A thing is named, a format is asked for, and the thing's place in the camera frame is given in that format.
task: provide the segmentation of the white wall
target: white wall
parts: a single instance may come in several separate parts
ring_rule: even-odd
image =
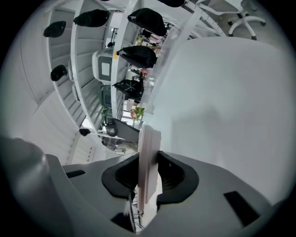
[[[121,19],[122,19],[122,12],[115,12],[113,13],[111,22],[110,22],[110,27],[113,28],[119,28],[120,23],[121,23]]]
[[[1,68],[0,134],[30,141],[44,153],[57,156],[64,165],[73,158],[75,149],[74,158],[87,160],[88,150],[95,144],[74,144],[78,129],[54,90],[43,37],[48,16],[44,8],[32,14],[16,36]]]
[[[149,125],[161,149],[222,166],[271,203],[294,181],[295,59],[270,45],[211,37],[184,43]]]
[[[94,155],[96,153],[97,147],[95,142],[89,136],[81,136],[79,134],[79,140],[75,152],[73,154],[73,160],[68,164],[79,164],[93,162]]]
[[[65,4],[62,4],[61,7],[70,9],[72,11],[76,11],[78,0],[72,0],[70,2],[66,2]]]
[[[19,36],[12,43],[0,71],[0,133],[8,137],[21,137],[37,109],[26,80]]]

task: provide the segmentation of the black slot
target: black slot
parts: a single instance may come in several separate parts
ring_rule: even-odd
[[[251,224],[259,218],[259,215],[237,191],[225,193],[224,197],[244,226]]]
[[[66,176],[71,179],[73,177],[79,176],[79,175],[83,175],[85,174],[85,172],[83,170],[76,170],[76,171],[72,171],[72,172],[68,172],[66,173]]]
[[[104,187],[113,197],[133,200],[138,184],[139,153],[107,168],[101,177]]]
[[[180,203],[196,190],[199,177],[194,168],[182,163],[163,151],[157,155],[158,173],[161,176],[162,194],[157,196],[157,208],[160,205]]]

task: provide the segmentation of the white shelving unit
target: white shelving unit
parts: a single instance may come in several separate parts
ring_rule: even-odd
[[[107,10],[95,0],[79,0],[75,17],[95,9]],[[73,79],[81,107],[96,134],[98,134],[102,121],[103,107],[99,101],[99,90],[102,83],[93,76],[92,56],[94,52],[105,48],[111,18],[112,14],[108,22],[101,27],[84,27],[75,24],[72,27],[71,61]]]
[[[120,56],[117,56],[116,53],[124,47],[135,44],[140,28],[129,22],[127,16],[140,8],[142,8],[142,0],[130,0],[123,13],[113,51],[111,85],[127,77],[129,63]],[[123,115],[124,94],[116,90],[115,87],[111,87],[111,102],[112,116],[120,120]]]
[[[49,13],[48,25],[56,21],[66,21],[64,33],[58,38],[46,38],[47,57],[49,70],[52,71],[58,65],[64,65],[69,72],[68,62],[71,51],[71,32],[75,12],[66,8],[54,8]],[[67,76],[63,76],[59,81],[53,81],[54,88],[76,128],[80,128],[86,114],[83,112],[80,102],[73,94],[72,87],[74,83]]]

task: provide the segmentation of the white floor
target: white floor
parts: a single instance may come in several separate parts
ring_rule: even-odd
[[[286,37],[280,25],[273,18],[273,16],[257,1],[254,1],[257,11],[253,11],[248,4],[244,6],[244,9],[248,11],[250,16],[261,17],[266,20],[266,25],[262,26],[260,22],[249,22],[250,26],[256,33],[257,40],[270,44],[276,48],[291,51],[290,41]],[[218,22],[222,30],[228,35],[228,31],[231,26],[228,24],[228,19],[231,17],[237,17],[236,14],[225,14]],[[244,25],[238,26],[234,32],[234,37],[251,39],[251,35]]]

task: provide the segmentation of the chair base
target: chair base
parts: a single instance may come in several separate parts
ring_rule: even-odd
[[[230,18],[228,19],[228,25],[230,25],[230,29],[228,31],[228,36],[233,36],[233,31],[236,29],[236,27],[238,27],[241,24],[244,24],[245,27],[249,30],[250,34],[251,34],[251,39],[252,40],[257,40],[256,38],[256,34],[254,32],[254,30],[250,27],[249,25],[249,21],[259,21],[260,24],[262,26],[266,25],[266,21],[263,18],[260,17],[255,17],[255,16],[250,16],[247,12],[243,12],[242,14],[240,14],[240,16],[242,16],[242,18]]]

